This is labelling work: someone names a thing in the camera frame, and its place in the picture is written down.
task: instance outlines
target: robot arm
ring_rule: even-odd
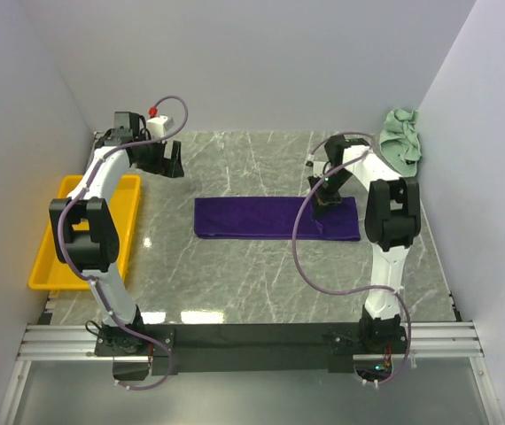
[[[139,127],[140,121],[144,123],[144,128]],[[56,228],[64,207],[70,199],[75,198],[80,193],[82,188],[87,186],[87,176],[91,174],[95,164],[108,151],[120,144],[129,144],[144,140],[144,138],[162,137],[171,126],[172,120],[168,117],[155,117],[146,123],[141,120],[138,114],[116,112],[114,128],[107,131],[96,142],[93,159],[80,183],[65,199],[54,199],[50,204],[50,221],[54,241],[58,240]],[[99,167],[88,191],[66,218],[64,239],[72,261],[83,274],[97,278],[98,285],[106,294],[109,304],[113,306],[113,313],[128,325],[139,321],[140,313],[134,300],[127,293],[119,274],[116,263],[119,255],[119,237],[108,205],[120,178],[128,171],[133,162],[136,162],[138,167],[151,173],[167,177],[183,176],[180,143],[174,142],[171,158],[164,158],[165,147],[166,143],[155,143],[153,146],[116,151]],[[74,229],[73,225],[82,220],[89,223],[89,230]],[[58,259],[64,262],[57,243],[56,253]],[[90,285],[90,288],[95,300],[101,307],[103,323],[110,327],[116,327],[116,323],[106,312],[98,292],[92,285]]]
[[[360,157],[368,148],[363,139],[346,140],[343,136],[333,136],[325,144],[329,161],[314,162],[314,178],[310,184],[313,186],[316,179],[331,168]],[[409,248],[421,227],[418,183],[416,179],[403,178],[371,151],[321,186],[315,194],[315,215],[325,213],[326,209],[340,202],[338,189],[351,175],[369,192],[365,230],[373,252],[370,284],[389,286],[398,291]],[[396,297],[385,290],[371,290],[363,310],[363,319],[365,317],[371,321],[397,317],[400,320]]]

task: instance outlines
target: yellow plastic bin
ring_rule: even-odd
[[[81,181],[80,175],[68,175],[59,186],[58,197],[65,197]],[[139,175],[123,175],[117,189],[114,191],[109,209],[113,217],[114,226],[117,228],[120,240],[119,257],[117,266],[124,280],[127,273],[128,255],[132,238],[135,233],[136,213],[140,203],[141,178]],[[81,223],[75,228],[85,230],[88,223]],[[51,225],[48,222],[43,234],[42,244],[36,256],[32,273],[28,279],[28,286],[33,290],[88,290],[85,281],[79,279],[69,269],[67,264],[60,263],[56,256],[54,237]]]

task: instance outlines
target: glass panel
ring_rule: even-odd
[[[487,424],[468,359],[420,359],[380,390],[325,371],[174,376],[113,386],[110,363],[35,363],[18,424]]]

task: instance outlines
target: marble floor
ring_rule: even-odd
[[[288,241],[203,240],[193,233],[195,197],[305,196],[307,151],[329,132],[185,132],[186,176],[143,176],[126,286],[144,320],[186,323],[357,321],[366,294],[325,296],[300,278]],[[316,159],[324,158],[324,152]],[[366,190],[355,179],[342,189],[355,197],[362,240],[300,241],[311,278],[330,289],[369,284],[371,247],[364,235]],[[454,321],[452,300],[430,229],[408,255],[403,285],[413,321]],[[52,324],[97,320],[89,291],[60,292]]]

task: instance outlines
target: purple cable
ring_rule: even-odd
[[[340,135],[365,135],[367,137],[370,137],[372,140],[374,140],[374,136],[372,135],[367,135],[365,133],[359,133],[359,132],[344,132],[344,133],[339,133]],[[323,143],[319,143],[316,148],[313,150],[315,152],[317,148],[322,146]],[[299,275],[302,276],[302,279],[306,281],[306,283],[314,288],[315,290],[320,291],[323,294],[326,295],[353,295],[359,292],[364,292],[367,290],[388,290],[389,292],[392,292],[394,296],[398,299],[400,302],[400,305],[402,306],[402,310],[404,310],[404,314],[406,314],[406,321],[408,324],[408,344],[406,346],[406,351],[404,353],[404,357],[402,358],[402,362],[400,363],[400,366],[390,375],[388,378],[384,379],[383,381],[379,382],[379,384],[384,384],[392,381],[399,373],[400,371],[406,366],[406,363],[408,361],[408,356],[410,355],[410,342],[412,341],[412,322],[410,320],[410,311],[408,310],[408,307],[404,303],[404,299],[402,299],[402,296],[393,288],[390,286],[385,286],[385,285],[371,285],[371,286],[362,286],[360,288],[355,288],[353,290],[327,290],[321,286],[319,286],[317,283],[313,282],[304,272],[304,269],[302,266],[299,264],[298,260],[298,249],[296,246],[297,242],[297,235],[298,235],[298,226],[299,226],[299,219],[301,218],[302,214],[304,213],[304,210],[306,210],[307,204],[309,204],[310,199],[312,196],[315,194],[317,189],[325,182],[325,179],[328,177],[332,176],[333,174],[337,173],[338,171],[344,169],[346,166],[350,166],[354,164],[357,161],[360,161],[364,159],[367,155],[370,153],[370,148],[365,150],[359,157],[351,159],[345,164],[341,164],[340,166],[336,166],[335,168],[332,168],[330,171],[325,173],[323,177],[314,185],[314,187],[310,190],[310,192],[307,194],[306,199],[304,199],[304,202],[302,203],[301,207],[298,210],[298,215],[296,215],[296,220],[294,221],[294,227],[291,232],[291,253],[292,256],[294,257],[294,263],[296,264],[296,268],[298,269]]]
[[[82,274],[82,272],[73,263],[71,257],[69,256],[69,252],[67,252],[66,244],[64,243],[64,222],[66,220],[67,215],[69,214],[69,211],[88,192],[89,186],[95,180],[95,176],[97,175],[97,172],[99,171],[99,169],[101,168],[101,166],[104,164],[104,162],[111,155],[113,155],[117,151],[120,151],[120,150],[123,150],[123,149],[127,149],[127,148],[135,148],[137,146],[144,146],[144,145],[150,144],[150,143],[162,143],[165,140],[169,139],[170,137],[174,137],[175,135],[177,135],[178,133],[180,133],[180,131],[182,131],[182,129],[185,127],[186,123],[188,122],[188,114],[189,113],[188,113],[188,105],[184,102],[184,100],[181,97],[179,97],[179,96],[173,96],[173,95],[162,97],[158,102],[156,102],[156,104],[154,104],[154,107],[158,107],[159,104],[161,104],[162,102],[164,102],[165,100],[168,100],[168,99],[175,99],[175,100],[179,101],[182,104],[183,111],[184,111],[184,116],[183,116],[182,124],[180,124],[178,126],[178,128],[176,130],[174,130],[172,133],[170,133],[169,135],[164,135],[163,137],[159,137],[158,139],[143,140],[141,142],[133,142],[133,143],[128,143],[128,144],[122,144],[121,146],[117,146],[116,148],[113,148],[113,149],[109,150],[102,158],[100,158],[100,159],[97,160],[97,162],[95,163],[95,165],[91,169],[91,172],[89,173],[89,176],[87,177],[87,180],[85,181],[85,186],[80,190],[80,192],[77,194],[77,196],[74,197],[66,205],[66,207],[62,211],[61,215],[59,216],[59,220],[58,220],[58,245],[59,245],[59,249],[61,250],[61,253],[62,253],[63,257],[64,257],[64,260],[66,261],[66,263],[69,266],[69,268],[72,270],[72,272],[77,277],[79,277],[83,281],[91,281],[91,282],[93,282],[92,284],[95,285],[95,289],[97,291],[97,294],[101,298],[101,302],[103,303],[103,306],[105,307],[105,310],[107,312],[112,312],[113,309],[112,309],[111,305],[109,304],[109,300],[106,297],[106,294],[103,292],[103,290],[101,289],[100,285],[98,285],[98,279],[95,276],[86,276],[86,275]],[[157,345],[168,356],[167,371],[164,374],[164,376],[162,376],[160,379],[158,379],[157,382],[152,383],[150,385],[145,385],[145,386],[130,386],[130,385],[127,385],[124,382],[117,382],[117,383],[121,387],[124,387],[124,388],[126,388],[128,390],[149,390],[151,388],[158,387],[160,384],[162,384],[172,374],[172,371],[174,369],[174,357],[172,356],[172,352],[163,343],[161,343],[160,341],[158,341],[158,340],[156,340],[156,339],[154,339],[154,338],[152,338],[150,336],[146,336],[146,335],[140,334],[140,333],[138,333],[138,332],[136,332],[136,331],[128,328],[127,325],[121,319],[119,319],[118,317],[116,317],[115,314],[109,314],[109,316],[111,317],[111,319],[115,322],[115,324],[119,328],[121,328],[122,330],[124,330],[125,332],[129,333],[132,336],[135,336],[137,338],[141,338],[141,339],[143,339],[145,341],[148,341],[149,343]]]

